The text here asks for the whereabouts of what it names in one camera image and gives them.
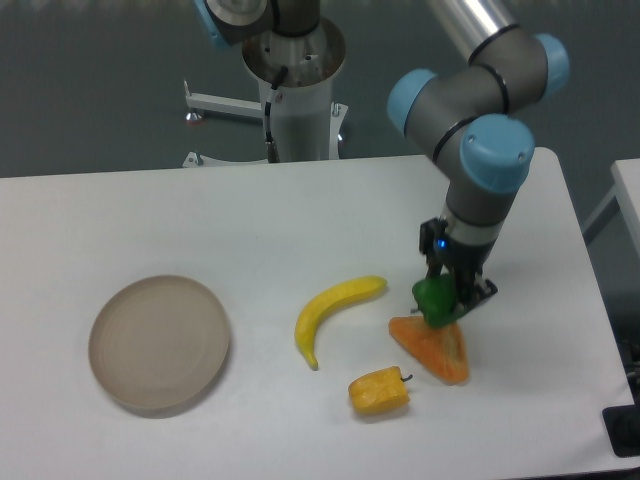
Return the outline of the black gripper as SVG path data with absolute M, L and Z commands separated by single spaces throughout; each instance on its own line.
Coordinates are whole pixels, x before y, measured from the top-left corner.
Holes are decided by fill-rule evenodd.
M 445 268 L 454 279 L 454 300 L 442 320 L 444 325 L 458 321 L 498 292 L 497 286 L 483 277 L 483 266 L 495 241 L 479 245 L 464 243 L 454 239 L 447 227 L 446 220 L 434 217 L 421 224 L 419 235 L 426 277 L 438 277 Z

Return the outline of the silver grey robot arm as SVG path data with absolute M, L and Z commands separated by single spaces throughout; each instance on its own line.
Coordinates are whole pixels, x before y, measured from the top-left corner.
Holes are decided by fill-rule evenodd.
M 271 163 L 330 154 L 332 83 L 346 45 L 316 1 L 199 1 L 208 37 L 240 45 L 256 79 Z M 431 9 L 466 58 L 450 77 L 404 75 L 387 115 L 443 173 L 449 188 L 438 217 L 420 228 L 426 276 L 412 289 L 425 322 L 447 326 L 496 292 L 483 275 L 535 150 L 520 108 L 561 89 L 569 76 L 563 44 L 525 32 L 498 1 L 434 1 Z

